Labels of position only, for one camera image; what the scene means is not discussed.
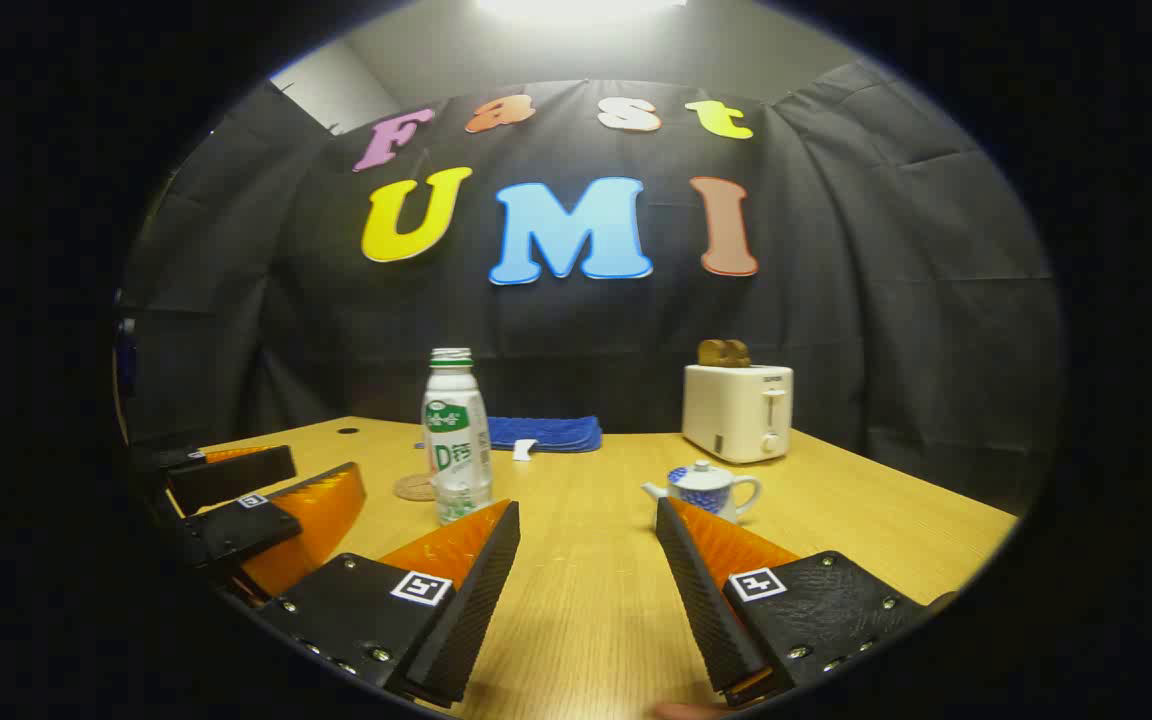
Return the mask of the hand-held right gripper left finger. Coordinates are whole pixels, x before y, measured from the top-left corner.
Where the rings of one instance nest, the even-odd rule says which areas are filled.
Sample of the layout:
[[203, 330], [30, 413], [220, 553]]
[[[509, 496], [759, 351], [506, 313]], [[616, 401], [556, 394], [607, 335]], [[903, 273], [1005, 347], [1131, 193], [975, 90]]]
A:
[[448, 708], [465, 697], [520, 539], [520, 506], [502, 500], [381, 559], [339, 553], [259, 617], [348, 679]]

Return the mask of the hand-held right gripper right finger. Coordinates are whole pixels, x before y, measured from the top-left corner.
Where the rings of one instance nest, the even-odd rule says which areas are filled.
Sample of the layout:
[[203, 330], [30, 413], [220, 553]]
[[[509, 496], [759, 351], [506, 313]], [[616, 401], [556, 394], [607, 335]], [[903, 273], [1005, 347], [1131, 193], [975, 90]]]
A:
[[658, 501], [655, 537], [732, 708], [814, 684], [955, 598], [916, 602], [844, 553], [799, 556], [676, 498]]

